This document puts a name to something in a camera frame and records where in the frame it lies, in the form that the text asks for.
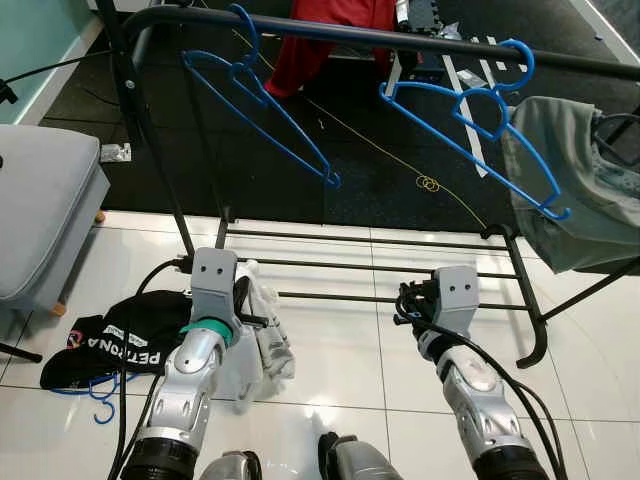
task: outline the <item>clothes drying rack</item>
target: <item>clothes drying rack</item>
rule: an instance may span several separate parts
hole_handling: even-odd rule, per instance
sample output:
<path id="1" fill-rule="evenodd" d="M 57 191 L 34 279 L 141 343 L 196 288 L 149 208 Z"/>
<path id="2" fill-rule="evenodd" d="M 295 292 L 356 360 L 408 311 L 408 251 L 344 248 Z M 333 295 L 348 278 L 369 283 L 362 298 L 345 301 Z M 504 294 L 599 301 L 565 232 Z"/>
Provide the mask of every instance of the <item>clothes drying rack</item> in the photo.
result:
<path id="1" fill-rule="evenodd" d="M 222 10 L 210 10 L 194 7 L 182 7 L 173 5 L 152 6 L 140 10 L 130 16 L 122 25 L 116 14 L 113 0 L 96 0 L 99 12 L 104 22 L 105 31 L 109 37 L 113 54 L 111 55 L 113 75 L 116 91 L 119 97 L 120 108 L 123 114 L 125 126 L 127 128 L 130 141 L 132 143 L 144 144 L 151 154 L 158 175 L 166 190 L 171 211 L 175 218 L 180 236 L 184 243 L 186 252 L 192 256 L 194 247 L 187 229 L 184 215 L 177 199 L 171 180 L 165 170 L 165 158 L 160 147 L 158 134 L 151 122 L 148 105 L 142 88 L 137 65 L 144 55 L 144 42 L 149 39 L 149 29 L 157 24 L 181 24 L 181 25 L 208 25 L 224 28 L 242 27 L 243 21 L 234 13 Z M 414 51 L 431 51 L 437 54 L 457 54 L 475 58 L 492 60 L 512 61 L 522 63 L 523 58 L 520 52 L 507 47 L 483 45 L 477 43 L 467 43 L 445 39 L 429 38 L 422 35 L 405 34 L 399 32 L 387 32 L 371 30 L 365 28 L 355 28 L 342 25 L 331 25 L 323 23 L 306 22 L 285 18 L 275 18 L 261 15 L 251 15 L 251 19 L 256 29 L 261 33 L 271 33 L 277 35 L 292 35 L 313 40 L 324 40 L 335 43 L 348 43 L 359 46 L 376 46 L 389 49 L 402 49 Z M 640 81 L 640 66 L 625 65 L 620 63 L 593 60 L 573 55 L 565 55 L 553 52 L 534 50 L 536 64 L 541 67 L 558 70 L 581 72 L 585 74 L 606 76 L 611 78 L 625 79 L 630 81 Z M 206 139 L 201 128 L 201 137 L 205 154 L 207 152 Z M 302 233 L 281 233 L 269 231 L 254 231 L 234 229 L 234 218 L 229 207 L 223 206 L 220 198 L 220 190 L 215 188 L 216 203 L 220 211 L 220 225 L 216 237 L 216 248 L 224 248 L 227 236 L 250 235 L 261 237 L 279 237 L 287 239 L 311 239 L 341 242 L 371 242 L 374 244 L 394 244 L 405 246 L 426 246 L 472 249 L 479 251 L 501 251 L 507 252 L 513 265 L 513 274 L 483 273 L 479 272 L 481 278 L 500 278 L 517 281 L 522 297 L 523 305 L 508 304 L 486 304 L 481 303 L 479 308 L 520 310 L 526 311 L 531 320 L 531 325 L 535 334 L 535 346 L 533 351 L 526 357 L 519 359 L 516 364 L 519 368 L 528 368 L 538 363 L 547 351 L 547 331 L 546 324 L 549 319 L 560 312 L 570 308 L 581 300 L 596 293 L 602 288 L 615 282 L 622 276 L 640 267 L 640 257 L 636 258 L 605 278 L 596 282 L 591 287 L 578 293 L 557 307 L 546 313 L 540 311 L 535 293 L 527 275 L 527 270 L 522 261 L 520 250 L 516 243 L 516 235 L 508 226 L 491 225 L 480 233 L 482 239 L 487 239 L 492 235 L 500 235 L 504 239 L 504 245 L 490 245 L 488 242 L 477 244 L 444 243 L 444 242 L 422 242 L 422 241 L 402 241 L 371 239 L 347 236 L 327 236 L 311 235 Z M 292 261 L 287 259 L 256 258 L 263 264 L 290 265 L 296 267 L 309 268 L 334 268 L 347 270 L 374 270 L 374 271 L 394 271 L 419 273 L 430 275 L 435 269 L 400 268 L 387 266 L 352 265 L 341 263 L 323 263 L 311 261 Z M 323 293 L 303 293 L 303 292 L 279 292 L 283 298 L 305 298 L 309 300 L 327 299 L 336 301 L 354 302 L 395 302 L 395 298 L 363 297 L 348 295 L 329 295 Z"/>

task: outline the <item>blue plastic hanger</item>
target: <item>blue plastic hanger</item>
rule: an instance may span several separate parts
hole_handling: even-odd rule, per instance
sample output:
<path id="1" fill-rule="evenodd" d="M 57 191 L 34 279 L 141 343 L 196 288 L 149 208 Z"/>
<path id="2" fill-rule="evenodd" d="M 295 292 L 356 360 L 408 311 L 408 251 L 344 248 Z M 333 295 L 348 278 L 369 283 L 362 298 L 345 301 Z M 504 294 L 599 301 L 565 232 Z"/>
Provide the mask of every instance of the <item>blue plastic hanger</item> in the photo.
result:
<path id="1" fill-rule="evenodd" d="M 127 382 L 130 382 L 136 377 L 138 377 L 137 373 L 132 374 L 131 376 L 127 377 Z M 108 391 L 104 395 L 98 395 L 96 392 L 93 391 L 94 386 L 109 380 L 113 381 L 110 391 Z M 98 415 L 94 413 L 93 420 L 99 425 L 106 425 L 113 419 L 114 415 L 116 414 L 116 408 L 113 406 L 113 403 L 109 401 L 109 399 L 111 398 L 111 396 L 113 396 L 113 394 L 116 391 L 116 388 L 118 388 L 119 385 L 120 385 L 120 382 L 118 381 L 118 374 L 114 373 L 112 375 L 107 375 L 104 377 L 98 377 L 98 378 L 94 378 L 93 380 L 89 380 L 89 388 L 87 390 L 69 390 L 69 389 L 63 389 L 63 388 L 52 388 L 51 391 L 54 393 L 59 393 L 61 395 L 75 395 L 75 396 L 89 395 L 94 400 L 98 400 L 102 405 L 109 407 L 109 414 L 105 419 L 101 419 L 101 418 L 98 418 Z"/>
<path id="2" fill-rule="evenodd" d="M 571 210 L 570 209 L 565 208 L 564 212 L 561 213 L 561 214 L 554 213 L 553 211 L 551 211 L 549 209 L 549 206 L 555 201 L 556 198 L 558 198 L 558 196 L 561 193 L 560 187 L 558 186 L 558 182 L 556 181 L 555 177 L 551 173 L 551 170 L 549 169 L 549 166 L 544 161 L 544 159 L 540 156 L 540 154 L 536 151 L 534 146 L 529 142 L 529 140 L 527 140 L 527 138 L 524 135 L 522 135 L 522 133 L 520 133 L 518 130 L 516 130 L 513 127 L 513 125 L 511 125 L 509 123 L 509 112 L 508 112 L 508 109 L 507 109 L 507 104 L 502 99 L 502 97 L 500 97 L 500 92 L 501 91 L 510 92 L 510 91 L 513 91 L 513 90 L 517 90 L 518 88 L 521 88 L 522 86 L 524 86 L 531 79 L 531 77 L 533 76 L 533 72 L 535 70 L 535 60 L 533 58 L 533 53 L 531 53 L 531 50 L 529 49 L 529 47 L 527 47 L 527 45 L 525 45 L 524 43 L 522 43 L 522 42 L 520 42 L 518 40 L 513 40 L 513 39 L 512 40 L 505 40 L 504 42 L 500 42 L 500 45 L 502 45 L 504 47 L 517 48 L 520 52 L 522 52 L 522 54 L 526 58 L 527 71 L 524 74 L 524 76 L 522 77 L 522 79 L 520 81 L 516 82 L 516 83 L 497 83 L 491 89 L 488 89 L 488 88 L 470 88 L 468 90 L 465 90 L 464 92 L 458 93 L 458 92 L 456 92 L 454 90 L 451 90 L 449 88 L 441 87 L 439 85 L 432 85 L 430 83 L 396 82 L 396 84 L 395 84 L 395 86 L 393 88 L 393 92 L 391 93 L 391 95 L 390 96 L 386 96 L 384 92 L 385 92 L 385 89 L 387 87 L 387 84 L 385 82 L 385 83 L 382 83 L 380 85 L 380 89 L 379 89 L 380 96 L 382 97 L 382 99 L 385 102 L 389 103 L 393 108 L 395 108 L 396 110 L 400 111 L 401 113 L 403 113 L 404 115 L 409 117 L 411 120 L 416 122 L 418 125 L 422 126 L 424 129 L 426 129 L 429 132 L 431 132 L 432 134 L 434 134 L 440 140 L 442 140 L 447 145 L 449 145 L 451 148 L 453 148 L 456 152 L 460 153 L 462 156 L 464 156 L 468 160 L 471 160 L 473 163 L 475 163 L 479 167 L 481 167 L 484 170 L 486 170 L 489 173 L 489 175 L 494 177 L 496 180 L 498 180 L 500 183 L 502 183 L 504 186 L 506 186 L 510 190 L 516 192 L 518 195 L 520 195 L 525 200 L 527 200 L 527 202 L 529 202 L 531 205 L 533 205 L 538 211 L 543 213 L 545 216 L 547 216 L 549 218 L 552 218 L 554 220 L 564 220 L 565 218 L 567 218 L 571 214 Z M 451 114 L 453 115 L 453 117 L 456 120 L 462 122 L 463 124 L 473 128 L 480 135 L 482 135 L 483 137 L 489 139 L 492 142 L 497 142 L 500 139 L 500 137 L 502 136 L 502 134 L 504 133 L 504 131 L 505 130 L 508 131 L 511 135 L 513 135 L 522 144 L 522 146 L 531 154 L 531 156 L 538 163 L 538 165 L 540 166 L 540 168 L 544 172 L 545 177 L 547 178 L 547 180 L 549 181 L 549 183 L 551 185 L 551 189 L 552 189 L 551 195 L 549 195 L 549 197 L 546 200 L 544 200 L 542 202 L 539 202 L 538 200 L 534 199 L 531 195 L 529 195 L 527 192 L 522 190 L 520 187 L 518 187 L 517 185 L 515 185 L 514 183 L 509 181 L 507 178 L 505 178 L 502 174 L 500 174 L 499 172 L 497 172 L 494 169 L 492 169 L 489 165 L 486 165 L 486 164 L 480 162 L 480 160 L 478 160 L 471 152 L 465 150 L 463 147 L 461 147 L 456 142 L 451 140 L 451 138 L 449 138 L 447 135 L 445 135 L 444 133 L 440 132 L 438 129 L 434 128 L 433 126 L 431 126 L 430 124 L 428 124 L 427 122 L 425 122 L 424 120 L 422 120 L 421 118 L 416 116 L 414 113 L 410 112 L 405 107 L 400 105 L 396 101 L 396 95 L 398 93 L 399 88 L 402 88 L 402 87 L 422 88 L 423 90 L 431 90 L 431 91 L 434 91 L 434 92 L 437 92 L 437 93 L 442 93 L 442 94 L 447 95 L 449 97 L 455 98 L 456 99 L 456 104 L 454 105 L 454 107 L 453 107 L 453 109 L 451 111 Z M 500 120 L 500 124 L 499 124 L 498 128 L 496 129 L 496 131 L 494 133 L 488 132 L 487 130 L 482 128 L 480 125 L 477 125 L 475 122 L 472 122 L 472 121 L 466 119 L 460 113 L 460 104 L 462 103 L 462 101 L 465 98 L 470 97 L 472 95 L 482 95 L 482 96 L 485 96 L 485 97 L 489 97 L 491 100 L 493 100 L 498 105 L 498 108 L 500 109 L 501 120 Z"/>
<path id="3" fill-rule="evenodd" d="M 322 152 L 318 149 L 315 143 L 309 138 L 309 136 L 305 133 L 302 128 L 295 122 L 293 118 L 280 106 L 278 102 L 267 92 L 262 86 L 262 82 L 258 79 L 256 74 L 253 72 L 252 67 L 258 59 L 258 53 L 260 51 L 260 37 L 258 36 L 255 26 L 251 21 L 251 18 L 247 14 L 244 8 L 235 3 L 229 6 L 229 10 L 239 15 L 247 24 L 247 28 L 249 29 L 251 45 L 253 48 L 251 51 L 245 55 L 242 60 L 235 63 L 230 63 L 222 57 L 218 55 L 214 55 L 213 53 L 204 52 L 202 50 L 189 50 L 182 52 L 182 61 L 185 67 L 200 81 L 202 82 L 209 90 L 211 90 L 231 111 L 233 111 L 236 115 L 242 118 L 245 122 L 255 128 L 260 135 L 262 135 L 265 139 L 271 142 L 273 145 L 278 147 L 282 152 L 284 152 L 289 158 L 296 160 L 303 167 L 305 167 L 310 172 L 322 177 L 324 179 L 324 183 L 330 187 L 338 188 L 340 187 L 341 180 L 340 176 L 332 171 L 331 164 L 326 159 L 326 157 L 322 154 Z M 277 110 L 282 117 L 291 125 L 291 127 L 296 131 L 296 133 L 304 140 L 304 142 L 311 147 L 313 155 L 322 163 L 322 171 L 318 168 L 311 165 L 309 162 L 301 158 L 296 153 L 292 152 L 288 147 L 284 146 L 278 140 L 273 138 L 269 133 L 267 133 L 263 128 L 258 126 L 253 120 L 247 117 L 243 112 L 241 112 L 238 107 L 236 107 L 233 103 L 231 103 L 220 91 L 215 88 L 194 66 L 195 61 L 207 61 L 213 63 L 219 67 L 226 68 L 229 71 L 229 80 L 233 85 L 242 90 L 249 98 L 254 100 L 258 105 L 263 108 L 272 107 Z M 237 79 L 237 74 L 243 73 L 246 74 L 249 78 L 249 81 L 253 83 L 253 87 L 257 92 L 252 92 L 244 83 Z"/>

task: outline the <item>wooden leg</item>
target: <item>wooden leg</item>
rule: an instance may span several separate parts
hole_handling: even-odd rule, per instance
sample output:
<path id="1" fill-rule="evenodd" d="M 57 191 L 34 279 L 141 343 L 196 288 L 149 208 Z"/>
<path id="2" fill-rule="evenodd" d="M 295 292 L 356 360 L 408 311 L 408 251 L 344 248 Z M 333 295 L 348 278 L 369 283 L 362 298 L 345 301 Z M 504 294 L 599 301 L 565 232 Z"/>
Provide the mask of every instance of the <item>wooden leg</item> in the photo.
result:
<path id="1" fill-rule="evenodd" d="M 67 313 L 67 307 L 61 303 L 56 303 L 51 309 L 51 314 L 56 317 L 61 317 Z"/>
<path id="2" fill-rule="evenodd" d="M 107 216 L 104 214 L 104 212 L 102 210 L 98 210 L 98 213 L 96 213 L 96 223 L 102 223 L 105 221 L 105 219 L 107 218 Z"/>

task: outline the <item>white cloth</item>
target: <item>white cloth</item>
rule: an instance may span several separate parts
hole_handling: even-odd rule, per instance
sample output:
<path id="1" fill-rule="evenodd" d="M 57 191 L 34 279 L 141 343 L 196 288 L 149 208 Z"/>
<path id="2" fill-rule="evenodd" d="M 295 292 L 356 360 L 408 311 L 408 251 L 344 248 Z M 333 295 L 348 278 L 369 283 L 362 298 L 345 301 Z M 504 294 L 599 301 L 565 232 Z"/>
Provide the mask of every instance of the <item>white cloth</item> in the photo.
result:
<path id="1" fill-rule="evenodd" d="M 243 326 L 240 340 L 225 358 L 220 379 L 219 390 L 235 400 L 238 413 L 244 413 L 256 398 L 282 391 L 284 381 L 295 374 L 295 359 L 275 313 L 278 294 L 261 282 L 258 270 L 255 260 L 238 264 L 236 281 L 243 277 L 250 281 L 242 313 L 267 318 L 268 325 Z"/>

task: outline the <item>teal wall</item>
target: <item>teal wall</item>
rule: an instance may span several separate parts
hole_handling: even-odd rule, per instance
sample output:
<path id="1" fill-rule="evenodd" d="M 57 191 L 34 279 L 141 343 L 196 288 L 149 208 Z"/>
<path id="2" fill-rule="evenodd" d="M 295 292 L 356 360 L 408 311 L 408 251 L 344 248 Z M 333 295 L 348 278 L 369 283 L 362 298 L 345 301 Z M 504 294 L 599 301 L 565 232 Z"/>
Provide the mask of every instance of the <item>teal wall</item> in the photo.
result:
<path id="1" fill-rule="evenodd" d="M 92 17 L 85 0 L 0 0 L 0 78 L 56 63 Z M 50 72 L 11 85 L 18 102 L 0 105 L 12 123 Z"/>

